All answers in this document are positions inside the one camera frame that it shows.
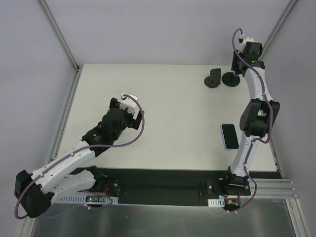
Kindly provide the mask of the black phone stand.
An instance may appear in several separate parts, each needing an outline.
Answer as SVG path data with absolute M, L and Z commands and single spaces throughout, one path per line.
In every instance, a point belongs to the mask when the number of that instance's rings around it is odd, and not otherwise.
M 222 83 L 228 87 L 236 87 L 240 83 L 240 78 L 233 72 L 227 72 L 222 75 Z

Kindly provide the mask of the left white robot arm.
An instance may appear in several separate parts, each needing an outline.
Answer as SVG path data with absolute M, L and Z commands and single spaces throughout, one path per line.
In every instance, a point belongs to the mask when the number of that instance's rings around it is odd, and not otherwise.
M 22 170 L 16 175 L 15 218 L 22 220 L 39 217 L 54 202 L 74 192 L 87 192 L 89 189 L 93 192 L 101 191 L 105 175 L 96 166 L 86 168 L 75 176 L 70 173 L 109 148 L 125 147 L 136 142 L 139 135 L 127 143 L 116 144 L 125 129 L 139 130 L 142 134 L 144 127 L 145 116 L 138 97 L 122 94 L 120 100 L 112 98 L 102 120 L 67 153 L 31 173 Z

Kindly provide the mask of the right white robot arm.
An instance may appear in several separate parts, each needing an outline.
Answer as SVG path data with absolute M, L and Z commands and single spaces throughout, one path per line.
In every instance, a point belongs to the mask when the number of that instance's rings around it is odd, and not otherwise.
M 265 65 L 259 58 L 262 44 L 252 38 L 240 41 L 234 50 L 232 71 L 242 75 L 247 83 L 250 101 L 241 115 L 242 131 L 237 154 L 228 167 L 222 182 L 225 196 L 239 195 L 249 187 L 249 168 L 260 143 L 268 143 L 272 127 L 280 110 L 280 103 L 272 99 L 265 81 Z

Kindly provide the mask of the blue case smartphone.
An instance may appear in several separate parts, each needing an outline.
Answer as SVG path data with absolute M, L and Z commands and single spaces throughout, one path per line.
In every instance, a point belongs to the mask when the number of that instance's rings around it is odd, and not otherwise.
M 221 124 L 224 148 L 228 151 L 236 151 L 239 148 L 236 128 L 233 124 Z

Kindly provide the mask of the brown base phone stand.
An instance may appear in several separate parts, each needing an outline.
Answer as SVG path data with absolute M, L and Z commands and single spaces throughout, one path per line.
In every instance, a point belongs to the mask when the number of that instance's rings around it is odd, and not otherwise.
M 216 88 L 221 84 L 221 69 L 211 69 L 209 76 L 204 79 L 204 84 L 209 88 Z

